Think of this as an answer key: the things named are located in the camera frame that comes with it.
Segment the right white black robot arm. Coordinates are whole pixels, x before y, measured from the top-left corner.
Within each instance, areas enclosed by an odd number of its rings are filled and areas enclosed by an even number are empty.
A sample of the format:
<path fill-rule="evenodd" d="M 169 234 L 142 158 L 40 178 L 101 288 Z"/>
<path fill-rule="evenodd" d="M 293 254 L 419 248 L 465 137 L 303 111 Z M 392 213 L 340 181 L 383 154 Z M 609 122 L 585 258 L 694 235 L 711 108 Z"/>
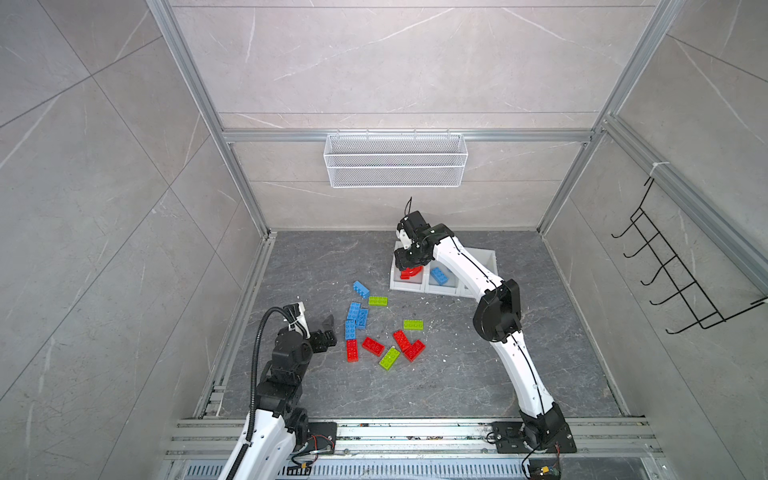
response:
<path fill-rule="evenodd" d="M 555 443 L 567 422 L 545 387 L 527 349 L 522 332 L 519 285 L 505 280 L 481 264 L 443 224 L 426 222 L 418 211 L 406 214 L 397 224 L 401 246 L 394 250 L 394 263 L 404 271 L 427 267 L 436 261 L 447 267 L 467 286 L 478 301 L 473 326 L 499 355 L 518 400 L 523 437 L 532 450 Z"/>

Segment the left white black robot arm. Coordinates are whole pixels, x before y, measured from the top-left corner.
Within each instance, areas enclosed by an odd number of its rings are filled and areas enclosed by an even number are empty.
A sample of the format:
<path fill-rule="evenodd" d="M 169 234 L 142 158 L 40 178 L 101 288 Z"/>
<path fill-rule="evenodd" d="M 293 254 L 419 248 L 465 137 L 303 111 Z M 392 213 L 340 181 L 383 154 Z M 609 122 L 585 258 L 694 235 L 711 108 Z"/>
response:
<path fill-rule="evenodd" d="M 319 455 L 307 410 L 298 405 L 302 379 L 315 353 L 337 344 L 331 330 L 304 337 L 279 331 L 272 359 L 253 377 L 249 413 L 221 479 L 274 479 L 285 465 L 306 468 Z"/>

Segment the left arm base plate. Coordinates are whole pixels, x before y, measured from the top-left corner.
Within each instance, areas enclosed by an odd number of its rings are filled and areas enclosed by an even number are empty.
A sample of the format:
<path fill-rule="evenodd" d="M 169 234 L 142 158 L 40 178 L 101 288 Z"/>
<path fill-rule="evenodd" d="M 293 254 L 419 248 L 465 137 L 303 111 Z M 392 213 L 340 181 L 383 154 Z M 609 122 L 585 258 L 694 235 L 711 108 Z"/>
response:
<path fill-rule="evenodd" d="M 296 440 L 295 454 L 320 455 L 336 449 L 338 423 L 334 421 L 310 421 Z"/>

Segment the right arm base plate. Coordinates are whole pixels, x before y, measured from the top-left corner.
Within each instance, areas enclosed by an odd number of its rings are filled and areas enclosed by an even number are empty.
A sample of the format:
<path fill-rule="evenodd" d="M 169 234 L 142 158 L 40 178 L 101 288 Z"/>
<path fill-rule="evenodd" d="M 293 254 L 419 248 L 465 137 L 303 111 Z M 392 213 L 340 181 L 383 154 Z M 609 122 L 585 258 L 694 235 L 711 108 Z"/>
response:
<path fill-rule="evenodd" d="M 493 422 L 485 441 L 500 454 L 576 453 L 578 451 L 570 426 L 550 428 L 543 433 L 523 421 Z"/>

